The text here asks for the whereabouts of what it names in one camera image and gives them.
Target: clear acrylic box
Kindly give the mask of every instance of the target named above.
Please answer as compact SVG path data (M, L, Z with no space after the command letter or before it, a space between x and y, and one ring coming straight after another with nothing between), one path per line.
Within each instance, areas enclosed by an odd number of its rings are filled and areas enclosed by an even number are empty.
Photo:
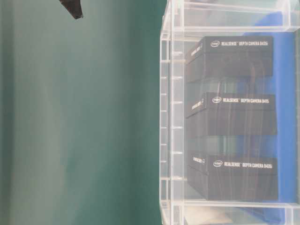
M300 225L298 0L168 0L164 225Z

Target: teal wall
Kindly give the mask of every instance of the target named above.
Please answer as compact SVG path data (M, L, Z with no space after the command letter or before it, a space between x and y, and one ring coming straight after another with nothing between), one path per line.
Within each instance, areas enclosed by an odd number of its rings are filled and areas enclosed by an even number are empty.
M1 1L7 225L154 225L165 1Z

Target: black camera box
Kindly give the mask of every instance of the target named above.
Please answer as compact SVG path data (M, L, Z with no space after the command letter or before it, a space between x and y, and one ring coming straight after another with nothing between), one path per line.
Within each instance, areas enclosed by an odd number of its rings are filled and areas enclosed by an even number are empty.
M207 92L186 104L187 135L276 135L274 95Z
M272 76L273 37L204 37L186 54L186 82L208 77Z
M201 155L191 151L187 156L187 182L207 200L277 200L277 159Z

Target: intel logo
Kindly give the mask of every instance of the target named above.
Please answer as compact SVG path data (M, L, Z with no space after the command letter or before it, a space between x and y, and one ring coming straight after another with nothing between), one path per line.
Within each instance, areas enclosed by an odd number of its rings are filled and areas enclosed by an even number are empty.
M223 162L221 160L217 160L214 162L214 167L221 167L223 165Z
M218 47L220 45L220 42L219 41L213 41L211 42L210 46L215 48L215 47Z
M214 97L213 99L212 99L212 102L213 103L220 103L222 101L222 98L221 97Z

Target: blue backing panel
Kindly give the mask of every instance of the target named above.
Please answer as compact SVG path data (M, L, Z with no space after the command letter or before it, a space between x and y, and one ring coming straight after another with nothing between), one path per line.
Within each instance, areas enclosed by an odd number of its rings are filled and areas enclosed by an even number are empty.
M280 25L282 15L274 13L257 26ZM278 202L296 202L296 100L295 100L295 41L294 33L247 33L274 38L273 76L256 80L257 92L276 95L277 136L270 136L261 145L261 157L276 157L278 163ZM270 224L285 222L284 210L264 209L260 216Z

